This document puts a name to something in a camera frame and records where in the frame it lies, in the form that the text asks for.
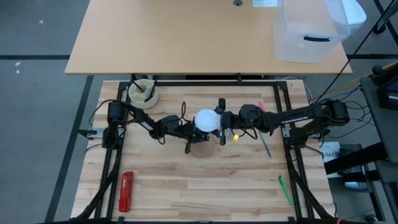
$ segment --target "black robotic arm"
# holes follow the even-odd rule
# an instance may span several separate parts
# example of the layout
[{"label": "black robotic arm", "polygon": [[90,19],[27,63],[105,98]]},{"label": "black robotic arm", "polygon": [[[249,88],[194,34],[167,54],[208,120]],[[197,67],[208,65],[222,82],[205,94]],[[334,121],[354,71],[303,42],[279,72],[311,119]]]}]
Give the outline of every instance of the black robotic arm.
[{"label": "black robotic arm", "polygon": [[[216,118],[216,129],[201,130],[194,121],[187,121],[182,124],[182,118],[177,115],[166,116],[158,121],[154,121],[142,109],[136,108],[122,101],[112,101],[108,105],[108,128],[103,134],[103,147],[117,148],[118,127],[137,123],[148,130],[149,135],[158,141],[170,135],[186,139],[187,145],[185,153],[190,153],[190,145],[198,142],[208,141],[209,134],[220,138],[220,144],[226,143],[224,131],[226,129],[259,130],[262,133],[272,135],[273,131],[282,124],[290,124],[297,121],[313,119],[302,128],[292,128],[290,142],[292,145],[302,145],[307,141],[308,136],[323,131],[330,126],[342,126],[349,122],[349,115],[346,105],[338,100],[323,100],[309,106],[288,110],[281,113],[265,112],[256,105],[243,105],[238,114],[225,111],[225,99],[220,98],[218,106],[214,109],[219,118]],[[124,109],[131,112],[133,119],[123,121]]]}]

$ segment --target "gray floor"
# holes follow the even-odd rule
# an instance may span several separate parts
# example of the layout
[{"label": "gray floor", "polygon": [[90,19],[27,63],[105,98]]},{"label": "gray floor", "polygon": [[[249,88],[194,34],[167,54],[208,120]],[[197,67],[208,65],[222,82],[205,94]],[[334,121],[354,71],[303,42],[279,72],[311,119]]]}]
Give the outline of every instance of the gray floor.
[{"label": "gray floor", "polygon": [[[386,7],[389,1],[381,2]],[[353,53],[380,16],[373,1],[359,2],[368,20],[358,33],[344,42],[347,54]],[[70,54],[87,5],[88,0],[0,0],[0,55]],[[398,29],[398,16],[394,16],[391,22]],[[389,32],[372,34],[359,53],[398,54],[398,46]],[[2,223],[35,223],[44,221],[85,77],[66,76],[63,71],[67,62],[63,60],[25,60],[16,66],[17,62],[0,61],[0,198],[3,202],[0,205],[0,220]],[[392,62],[395,60],[353,60],[354,75],[341,77],[335,86],[367,75],[375,64]],[[333,78],[307,77],[305,83],[317,96]],[[101,82],[110,79],[126,77],[95,77],[82,128],[89,127],[87,119],[95,108]],[[341,92],[349,91],[354,86]],[[360,92],[349,99],[366,104]],[[350,115],[353,118],[361,116],[360,111],[350,111]],[[344,127],[333,128],[331,135],[339,136],[359,125],[352,121]],[[379,138],[374,126],[368,125],[339,141],[368,146],[378,142]],[[78,137],[56,220],[69,218],[86,144],[87,140]],[[368,195],[344,188],[339,180],[331,180],[330,185],[338,204],[338,215],[346,218],[355,216],[350,220],[364,220],[365,211],[371,208]],[[387,206],[385,199],[382,198],[382,202]]]}]

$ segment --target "white label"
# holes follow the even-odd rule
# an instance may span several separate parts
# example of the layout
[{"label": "white label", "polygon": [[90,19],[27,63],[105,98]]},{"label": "white label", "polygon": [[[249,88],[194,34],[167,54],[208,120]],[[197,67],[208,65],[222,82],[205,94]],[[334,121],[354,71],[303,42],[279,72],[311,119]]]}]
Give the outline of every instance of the white label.
[{"label": "white label", "polygon": [[253,7],[276,7],[276,0],[252,0]]},{"label": "white label", "polygon": [[153,128],[151,126],[149,126],[149,124],[147,124],[146,122],[141,122],[142,127],[146,128],[146,130],[148,131],[152,131]]},{"label": "white label", "polygon": [[[325,142],[321,147],[321,152],[323,154],[323,162],[328,162],[336,159],[340,155],[340,144],[338,142]],[[329,174],[328,178],[341,177],[336,172],[334,174]]]},{"label": "white label", "polygon": [[306,120],[306,119],[308,119],[308,117],[290,119],[290,120],[287,120],[287,121],[282,121],[281,123],[282,124],[287,124],[287,123],[293,123],[293,122],[297,122],[297,121],[303,121],[303,120]]}]

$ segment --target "yellow object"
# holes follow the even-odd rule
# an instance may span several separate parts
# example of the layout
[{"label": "yellow object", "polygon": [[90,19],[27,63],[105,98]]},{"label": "yellow object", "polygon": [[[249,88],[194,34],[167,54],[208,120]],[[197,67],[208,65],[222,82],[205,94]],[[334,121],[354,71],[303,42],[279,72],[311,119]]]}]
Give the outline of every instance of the yellow object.
[{"label": "yellow object", "polygon": [[[392,63],[392,64],[390,64],[390,65],[386,65],[386,66],[384,66],[382,69],[383,69],[383,70],[388,69],[388,68],[390,68],[391,66],[395,65],[396,63],[398,63],[398,62]],[[368,75],[365,75],[364,77],[369,77],[369,76],[371,76],[371,75],[373,75],[373,73],[370,73],[370,74],[368,74]],[[333,89],[327,91],[327,92],[325,93],[324,96],[326,96],[327,94],[329,94],[329,93],[331,93],[331,92],[334,92],[334,91],[337,91],[337,90],[342,90],[342,89],[346,88],[347,86],[350,86],[350,85],[352,85],[352,84],[354,84],[354,83],[356,83],[356,82],[358,82],[358,81],[359,81],[359,78],[354,79],[354,80],[352,80],[352,81],[350,81],[350,82],[348,82],[348,83],[345,83],[345,84],[343,84],[343,85],[341,85],[341,86],[338,86],[338,87],[336,87],[336,88],[333,88]]]},{"label": "yellow object", "polygon": [[239,139],[239,136],[237,134],[234,135],[234,142],[237,142]]}]

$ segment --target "wooden tabletop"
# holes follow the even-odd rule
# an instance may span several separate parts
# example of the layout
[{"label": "wooden tabletop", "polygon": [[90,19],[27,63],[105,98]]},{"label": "wooden tabletop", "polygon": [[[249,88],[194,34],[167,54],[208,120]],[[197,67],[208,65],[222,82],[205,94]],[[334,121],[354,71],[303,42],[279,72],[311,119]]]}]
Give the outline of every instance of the wooden tabletop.
[{"label": "wooden tabletop", "polygon": [[277,60],[275,8],[243,3],[91,0],[65,73],[336,75],[347,62],[341,44],[319,63]]},{"label": "wooden tabletop", "polygon": [[[115,98],[119,82],[104,82],[98,103]],[[288,81],[293,108],[308,105],[302,81]],[[192,119],[202,108],[215,108],[218,98],[225,98],[227,110],[237,113],[245,103],[262,101],[266,111],[276,112],[274,92],[271,86],[163,86],[159,88],[159,102],[146,110],[158,120],[170,114],[180,115],[183,101],[187,104],[186,118]],[[107,104],[100,108],[94,127],[107,127]],[[124,216],[127,220],[225,220],[225,221],[280,221],[295,216],[278,181],[282,175],[290,190],[289,175],[284,156],[280,129],[272,136],[263,135],[270,147],[270,159],[261,141],[247,136],[237,143],[227,140],[225,146],[217,145],[216,151],[206,158],[184,153],[185,141],[167,136],[160,145],[137,124],[127,127],[121,159],[118,189],[114,202],[113,218]],[[88,147],[100,143],[90,141]],[[309,146],[318,148],[317,141]],[[100,146],[86,153],[80,182],[73,206],[72,217],[77,216],[89,204],[97,192],[104,164],[105,149]],[[326,172],[321,155],[302,149],[305,171],[310,190],[318,201],[334,212]],[[135,173],[132,210],[118,210],[120,177],[126,171]],[[305,207],[301,190],[300,203]]]}]

